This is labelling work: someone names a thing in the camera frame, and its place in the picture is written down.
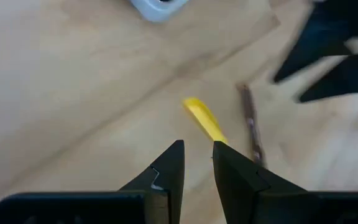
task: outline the wooden stick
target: wooden stick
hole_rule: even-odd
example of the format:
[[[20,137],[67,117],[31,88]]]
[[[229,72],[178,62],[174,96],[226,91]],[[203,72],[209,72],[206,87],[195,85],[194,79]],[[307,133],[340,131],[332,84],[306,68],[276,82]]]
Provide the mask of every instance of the wooden stick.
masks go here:
[[[251,142],[250,148],[252,149],[252,159],[256,164],[266,167],[265,156],[259,139],[256,110],[252,99],[252,93],[244,83],[237,85],[237,89],[241,95],[242,109],[250,133],[249,138]]]

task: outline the white object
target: white object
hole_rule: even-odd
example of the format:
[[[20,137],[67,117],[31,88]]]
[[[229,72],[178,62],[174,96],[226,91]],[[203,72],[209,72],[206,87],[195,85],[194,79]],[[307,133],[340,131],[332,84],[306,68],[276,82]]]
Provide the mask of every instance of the white object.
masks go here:
[[[140,13],[152,22],[163,22],[179,10],[188,0],[131,0]]]

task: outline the yellow object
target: yellow object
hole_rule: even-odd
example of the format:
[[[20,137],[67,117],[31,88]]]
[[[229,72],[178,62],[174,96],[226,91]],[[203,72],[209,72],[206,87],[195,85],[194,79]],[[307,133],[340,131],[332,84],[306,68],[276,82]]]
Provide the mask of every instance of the yellow object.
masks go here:
[[[227,139],[219,128],[218,121],[201,100],[191,97],[185,99],[183,104],[213,141],[221,141],[227,144]]]

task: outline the wooden table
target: wooden table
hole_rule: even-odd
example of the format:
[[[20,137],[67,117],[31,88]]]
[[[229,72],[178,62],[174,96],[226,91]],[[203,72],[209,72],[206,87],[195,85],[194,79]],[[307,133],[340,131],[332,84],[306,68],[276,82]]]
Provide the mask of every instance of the wooden table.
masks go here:
[[[339,58],[269,81],[308,11],[192,0],[152,24],[123,0],[0,0],[0,198],[118,189],[184,139],[181,221],[224,223],[212,142],[181,101],[202,99],[247,155],[238,81],[254,92],[270,170],[306,189],[358,190],[358,95],[293,101]]]

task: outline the wooden surface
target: wooden surface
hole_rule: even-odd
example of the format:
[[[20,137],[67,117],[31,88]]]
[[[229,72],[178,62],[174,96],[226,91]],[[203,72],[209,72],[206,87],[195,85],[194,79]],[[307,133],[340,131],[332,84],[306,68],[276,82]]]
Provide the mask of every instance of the wooden surface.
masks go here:
[[[310,190],[358,190],[358,95],[293,99],[340,58],[269,81],[309,8],[192,0],[151,24],[124,0],[0,0],[0,198],[114,190],[184,139],[181,222],[224,223],[212,142],[181,101],[203,100],[247,155],[239,81],[253,91],[270,170]]]

